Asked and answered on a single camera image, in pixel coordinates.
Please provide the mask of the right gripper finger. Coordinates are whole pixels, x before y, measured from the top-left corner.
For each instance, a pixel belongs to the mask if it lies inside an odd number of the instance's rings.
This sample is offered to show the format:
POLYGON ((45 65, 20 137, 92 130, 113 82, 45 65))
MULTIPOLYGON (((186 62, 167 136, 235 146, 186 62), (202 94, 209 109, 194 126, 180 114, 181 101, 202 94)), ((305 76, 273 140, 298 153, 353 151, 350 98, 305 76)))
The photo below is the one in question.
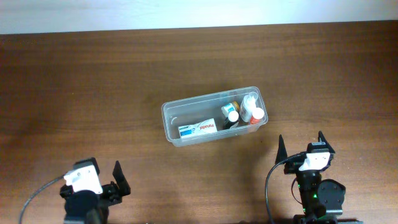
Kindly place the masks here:
POLYGON ((275 164, 278 164, 288 158, 287 156, 287 150, 285 148, 285 143, 282 135, 279 135, 279 143, 278 143, 278 150, 277 150, 277 155, 275 158, 275 164))
POLYGON ((331 153, 331 154, 335 153, 335 150, 330 146, 330 144, 328 143, 328 141, 324 137, 322 131, 318 132, 318 141, 324 143, 325 147, 329 150, 329 153, 331 153))

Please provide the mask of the orange tube white cap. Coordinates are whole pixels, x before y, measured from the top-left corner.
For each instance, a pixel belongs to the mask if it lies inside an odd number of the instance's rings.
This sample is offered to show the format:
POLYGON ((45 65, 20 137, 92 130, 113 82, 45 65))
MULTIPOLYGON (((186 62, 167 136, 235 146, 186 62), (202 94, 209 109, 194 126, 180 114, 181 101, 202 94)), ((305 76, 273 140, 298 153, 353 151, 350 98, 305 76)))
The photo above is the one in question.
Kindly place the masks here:
POLYGON ((265 111, 262 108, 254 108, 249 123, 257 124, 262 120, 264 116, 265 116, 265 111))

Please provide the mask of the black bottle white cap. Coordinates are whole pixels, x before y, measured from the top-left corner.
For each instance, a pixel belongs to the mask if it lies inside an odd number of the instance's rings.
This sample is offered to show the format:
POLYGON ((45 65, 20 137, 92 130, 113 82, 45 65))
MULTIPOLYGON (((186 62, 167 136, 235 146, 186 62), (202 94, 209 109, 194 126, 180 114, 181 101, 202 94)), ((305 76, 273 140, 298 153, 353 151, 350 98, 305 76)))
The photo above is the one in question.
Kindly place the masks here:
POLYGON ((239 113, 237 111, 231 111, 228 113, 223 125, 223 129, 235 128, 239 123, 239 113))

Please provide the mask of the small jar gold lid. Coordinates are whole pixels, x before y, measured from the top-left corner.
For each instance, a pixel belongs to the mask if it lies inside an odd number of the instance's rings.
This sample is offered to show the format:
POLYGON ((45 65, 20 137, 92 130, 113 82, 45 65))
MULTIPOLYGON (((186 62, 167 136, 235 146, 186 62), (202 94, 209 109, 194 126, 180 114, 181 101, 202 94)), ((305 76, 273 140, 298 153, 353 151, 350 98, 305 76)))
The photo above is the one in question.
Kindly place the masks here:
POLYGON ((239 105, 236 101, 232 101, 221 107, 221 112, 224 115, 224 117, 227 117, 229 113, 232 111, 239 112, 239 105))

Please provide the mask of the white Panadol box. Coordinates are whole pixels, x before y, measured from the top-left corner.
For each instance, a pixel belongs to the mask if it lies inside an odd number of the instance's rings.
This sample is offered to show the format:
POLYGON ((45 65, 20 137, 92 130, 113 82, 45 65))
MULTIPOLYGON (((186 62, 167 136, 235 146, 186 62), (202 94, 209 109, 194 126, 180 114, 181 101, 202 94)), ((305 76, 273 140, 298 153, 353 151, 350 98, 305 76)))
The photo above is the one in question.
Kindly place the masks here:
POLYGON ((216 128, 215 120, 213 118, 204 120, 196 124, 189 124, 178 127, 178 132, 182 139, 202 136, 204 134, 212 134, 216 133, 217 131, 218 130, 216 128))

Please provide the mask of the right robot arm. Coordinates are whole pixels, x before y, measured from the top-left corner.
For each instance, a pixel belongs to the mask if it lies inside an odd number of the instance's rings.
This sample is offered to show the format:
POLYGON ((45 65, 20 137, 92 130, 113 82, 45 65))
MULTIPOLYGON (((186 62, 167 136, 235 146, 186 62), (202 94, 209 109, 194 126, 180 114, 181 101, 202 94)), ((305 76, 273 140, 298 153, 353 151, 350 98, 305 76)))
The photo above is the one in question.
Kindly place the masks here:
POLYGON ((340 220, 343 214, 346 187, 333 180, 323 179, 321 173, 331 166, 335 150, 318 133, 318 141, 308 144, 303 152, 287 155, 284 139, 279 136, 275 166, 284 166, 284 174, 294 174, 300 193, 302 215, 293 217, 294 223, 360 223, 359 220, 340 220))

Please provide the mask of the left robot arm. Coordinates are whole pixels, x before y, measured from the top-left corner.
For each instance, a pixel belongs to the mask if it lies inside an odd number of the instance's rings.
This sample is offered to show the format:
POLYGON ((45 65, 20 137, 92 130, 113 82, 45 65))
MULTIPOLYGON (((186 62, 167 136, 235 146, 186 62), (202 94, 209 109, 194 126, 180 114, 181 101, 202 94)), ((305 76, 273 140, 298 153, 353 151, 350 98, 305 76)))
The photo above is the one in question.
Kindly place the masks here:
POLYGON ((94 157, 78 161, 63 179, 60 196, 65 199, 64 223, 106 224, 109 207, 120 204, 131 194, 131 188, 123 174, 119 161, 113 169, 114 180, 102 185, 100 170, 94 157))

